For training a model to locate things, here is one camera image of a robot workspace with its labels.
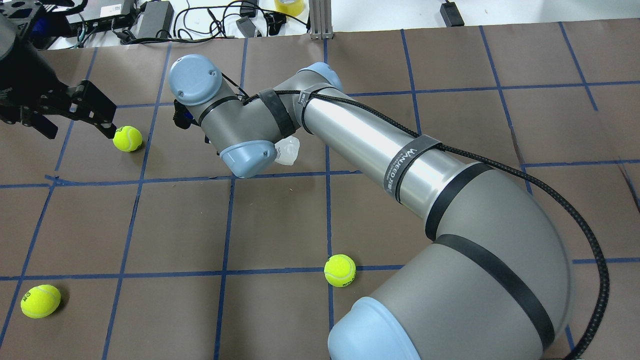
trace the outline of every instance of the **white label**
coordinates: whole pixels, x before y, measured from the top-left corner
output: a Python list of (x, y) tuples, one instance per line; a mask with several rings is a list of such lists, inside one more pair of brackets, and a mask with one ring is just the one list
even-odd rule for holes
[(100, 8), (100, 17), (120, 15), (122, 4), (107, 5)]

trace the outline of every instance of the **blue grid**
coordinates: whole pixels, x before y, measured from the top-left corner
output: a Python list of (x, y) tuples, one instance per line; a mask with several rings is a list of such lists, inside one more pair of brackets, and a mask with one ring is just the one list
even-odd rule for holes
[[(416, 94), (425, 94), (425, 93), (438, 93), (438, 92), (469, 92), (469, 91), (485, 91), (485, 90), (497, 90), (500, 95), (500, 100), (502, 102), (502, 106), (504, 108), (504, 113), (508, 122), (508, 126), (512, 131), (512, 134), (515, 138), (515, 131), (513, 129), (513, 123), (511, 122), (511, 117), (509, 115), (509, 110), (504, 99), (503, 90), (516, 90), (516, 89), (530, 89), (530, 88), (561, 88), (561, 87), (580, 87), (583, 86), (589, 96), (589, 100), (591, 101), (594, 110), (597, 111), (596, 102), (591, 95), (590, 87), (591, 86), (614, 86), (614, 85), (637, 85), (640, 84), (640, 81), (611, 81), (611, 82), (597, 82), (597, 83), (588, 83), (584, 74), (582, 73), (582, 69), (580, 68), (578, 59), (573, 51), (570, 40), (564, 30), (564, 26), (561, 22), (558, 23), (561, 28), (564, 40), (568, 46), (568, 49), (571, 53), (571, 56), (574, 60), (578, 73), (580, 74), (580, 78), (582, 83), (567, 83), (567, 84), (554, 84), (554, 85), (522, 85), (522, 86), (501, 86), (500, 80), (495, 69), (495, 64), (493, 63), (493, 59), (491, 56), (491, 51), (484, 35), (484, 29), (482, 26), (479, 26), (479, 31), (483, 38), (484, 46), (486, 48), (487, 57), (489, 59), (493, 75), (495, 78), (496, 86), (486, 86), (486, 87), (478, 87), (478, 88), (446, 88), (446, 89), (429, 89), (429, 90), (417, 90), (415, 89), (415, 85), (413, 82), (413, 70), (411, 66), (411, 59), (409, 56), (409, 48), (406, 43), (406, 37), (404, 35), (404, 30), (401, 30), (401, 40), (403, 41), (404, 54), (407, 62), (407, 69), (410, 78), (411, 90), (407, 91), (396, 91), (396, 92), (367, 92), (367, 93), (353, 93), (349, 94), (352, 97), (360, 97), (360, 96), (384, 96), (384, 95), (412, 95), (414, 113), (416, 119), (416, 126), (418, 132), (420, 132), (420, 117), (419, 111), (417, 107)], [(242, 72), (241, 72), (241, 86), (244, 84), (244, 71), (246, 67), (246, 54), (247, 54), (248, 41), (244, 41), (244, 52), (243, 52), (243, 64), (242, 64)], [(323, 42), (324, 47), (324, 62), (328, 63), (328, 46), (327, 40), (325, 39)], [(95, 63), (95, 59), (97, 56), (99, 48), (95, 48), (93, 51), (92, 60), (90, 66), (87, 71), (86, 79), (90, 77), (93, 64)], [(73, 182), (67, 181), (64, 179), (60, 179), (59, 177), (46, 176), (45, 178), (50, 180), (49, 183), (35, 183), (35, 184), (0, 184), (1, 189), (7, 188), (49, 188), (49, 193), (45, 200), (45, 203), (42, 208), (42, 212), (36, 224), (33, 237), (31, 239), (31, 243), (29, 244), (29, 250), (27, 252), (22, 272), (18, 276), (4, 276), (0, 277), (0, 281), (17, 281), (16, 289), (13, 294), (12, 302), (10, 308), (7, 312), (2, 333), (0, 333), (0, 346), (3, 343), (4, 335), (6, 334), (6, 330), (12, 315), (13, 308), (15, 307), (15, 303), (17, 301), (17, 297), (19, 295), (19, 290), (24, 281), (28, 280), (59, 280), (59, 279), (118, 279), (118, 285), (116, 287), (116, 293), (114, 297), (111, 317), (109, 320), (108, 334), (106, 336), (104, 350), (102, 354), (102, 359), (106, 360), (109, 349), (109, 342), (111, 339), (111, 333), (113, 331), (113, 323), (115, 321), (115, 315), (118, 308), (118, 300), (120, 295), (120, 290), (122, 288), (123, 279), (129, 278), (153, 278), (153, 277), (193, 277), (193, 276), (221, 276), (221, 288), (220, 288), (220, 300), (218, 306), (218, 319), (216, 323), (216, 339), (214, 345), (214, 360), (219, 359), (220, 352), (220, 336), (221, 336), (221, 325), (223, 319), (223, 305), (224, 305), (224, 297), (225, 297), (225, 283), (226, 276), (228, 275), (252, 275), (252, 274), (289, 274), (289, 273), (304, 273), (304, 272), (322, 272), (323, 268), (321, 267), (306, 267), (306, 268), (271, 268), (271, 269), (255, 269), (255, 270), (227, 270), (227, 261), (228, 261), (228, 250), (229, 250), (229, 240), (230, 240), (230, 230), (231, 230), (231, 221), (232, 221), (232, 212), (233, 212), (233, 202), (234, 202), (234, 191), (235, 191), (235, 176), (218, 176), (218, 177), (180, 177), (180, 178), (158, 178), (158, 179), (145, 179), (144, 173), (147, 165), (148, 154), (150, 150), (150, 143), (152, 141), (153, 130), (155, 126), (155, 121), (157, 117), (157, 111), (160, 106), (173, 106), (171, 102), (160, 102), (160, 96), (163, 89), (164, 77), (166, 75), (166, 71), (168, 68), (168, 62), (171, 52), (171, 45), (169, 44), (166, 51), (166, 58), (162, 73), (162, 78), (160, 81), (159, 91), (157, 94), (156, 102), (153, 104), (133, 104), (133, 105), (123, 105), (118, 106), (118, 108), (141, 108), (141, 107), (154, 107), (154, 114), (152, 118), (152, 123), (149, 132), (149, 138), (147, 142), (147, 146), (145, 148), (145, 155), (143, 159), (143, 164), (141, 167), (140, 178), (137, 181), (101, 181), (101, 182)], [(63, 142), (60, 155), (58, 161), (56, 163), (55, 170), (57, 171), (61, 165), (63, 155), (65, 153), (69, 136), (72, 131), (74, 122), (71, 122), (65, 140)], [(630, 160), (609, 160), (609, 161), (579, 161), (573, 163), (526, 163), (520, 154), (520, 149), (516, 146), (516, 151), (518, 153), (518, 158), (520, 159), (520, 167), (523, 171), (526, 172), (528, 168), (537, 168), (537, 167), (572, 167), (572, 166), (593, 166), (593, 165), (622, 165), (624, 164), (633, 164), (640, 163), (640, 160), (630, 159)], [(331, 171), (330, 170), (330, 155), (329, 148), (325, 147), (325, 171), (324, 172), (297, 172), (297, 173), (286, 173), (286, 174), (261, 174), (258, 175), (258, 178), (267, 178), (267, 177), (298, 177), (298, 176), (325, 176), (326, 177), (326, 205), (327, 205), (327, 255), (331, 256), (332, 253), (332, 245), (331, 245), (331, 186), (330, 180), (331, 176), (344, 176), (350, 174), (361, 174), (360, 171), (348, 171), (348, 170), (340, 170), (340, 171)], [(201, 272), (158, 272), (158, 273), (133, 273), (127, 274), (125, 273), (125, 267), (127, 262), (127, 255), (129, 250), (129, 245), (131, 242), (131, 234), (134, 226), (134, 221), (136, 217), (136, 212), (138, 209), (138, 202), (140, 199), (140, 193), (142, 187), (145, 183), (165, 183), (165, 182), (175, 182), (175, 181), (216, 181), (216, 180), (231, 180), (230, 185), (230, 197), (229, 197), (229, 205), (228, 205), (228, 213), (227, 213), (227, 230), (225, 235), (225, 249), (224, 249), (224, 260), (223, 260), (223, 269), (222, 271), (201, 271)], [(65, 186), (118, 186), (125, 184), (137, 184), (138, 191), (136, 193), (136, 200), (134, 202), (134, 206), (132, 209), (131, 221), (129, 224), (129, 230), (127, 233), (127, 240), (125, 243), (125, 249), (123, 253), (122, 263), (120, 267), (120, 272), (117, 274), (65, 274), (65, 275), (26, 275), (26, 270), (29, 265), (29, 260), (31, 257), (31, 253), (35, 246), (35, 242), (38, 236), (38, 232), (40, 230), (40, 226), (42, 224), (42, 220), (44, 218), (45, 212), (49, 205), (49, 201), (53, 194), (53, 191), (56, 187), (65, 187)], [(630, 183), (632, 191), (635, 191), (635, 187), (632, 183)], [(609, 258), (607, 259), (608, 263), (640, 263), (640, 258)], [(574, 259), (574, 265), (583, 265), (583, 264), (595, 264), (594, 259)], [(371, 271), (371, 270), (398, 270), (402, 268), (403, 265), (374, 265), (374, 266), (358, 266), (358, 271)], [(333, 288), (331, 286), (328, 287), (328, 303), (329, 303), (329, 328), (331, 329), (334, 324), (333, 319)], [(571, 349), (574, 348), (573, 336), (569, 326), (566, 327), (565, 333), (568, 338), (568, 344)]]

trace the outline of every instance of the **gray velcro strap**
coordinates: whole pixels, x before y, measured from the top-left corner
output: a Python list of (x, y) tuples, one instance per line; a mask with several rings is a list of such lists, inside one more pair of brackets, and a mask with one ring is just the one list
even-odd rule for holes
[(428, 136), (421, 135), (406, 144), (391, 160), (385, 172), (382, 187), (385, 191), (400, 202), (400, 184), (409, 169), (409, 166), (424, 154), (427, 150), (438, 145), (440, 141)]
[(273, 118), (276, 120), (276, 124), (278, 124), (282, 137), (286, 138), (287, 136), (293, 135), (293, 133), (296, 132), (296, 128), (286, 106), (284, 106), (278, 94), (276, 94), (273, 89), (266, 89), (259, 92), (258, 97), (260, 97), (264, 105), (271, 112)]
[(313, 135), (313, 133), (305, 124), (305, 109), (307, 108), (307, 104), (311, 100), (311, 94), (326, 88), (333, 88), (333, 86), (326, 83), (319, 83), (302, 90), (300, 92), (300, 96), (298, 97), (298, 101), (296, 101), (293, 106), (294, 112), (296, 113), (296, 119), (298, 119), (300, 125), (302, 125), (302, 127), (304, 127), (305, 130), (307, 130), (307, 132), (311, 135)]

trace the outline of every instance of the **metal post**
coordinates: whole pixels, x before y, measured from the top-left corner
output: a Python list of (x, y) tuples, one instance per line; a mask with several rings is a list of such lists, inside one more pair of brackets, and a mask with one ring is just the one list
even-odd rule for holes
[(311, 39), (333, 38), (331, 25), (331, 0), (309, 0)]

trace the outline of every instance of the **gray robot arm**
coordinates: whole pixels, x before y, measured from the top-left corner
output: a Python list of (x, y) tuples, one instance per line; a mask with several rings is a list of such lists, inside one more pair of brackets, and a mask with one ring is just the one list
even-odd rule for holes
[(497, 170), (436, 149), (437, 140), (328, 101), (349, 97), (327, 65), (243, 104), (214, 64), (188, 55), (173, 64), (170, 86), (236, 176), (258, 174), (274, 143), (303, 127), (423, 219), (434, 244), (336, 323), (333, 360), (533, 360), (566, 326), (570, 257), (534, 199)]

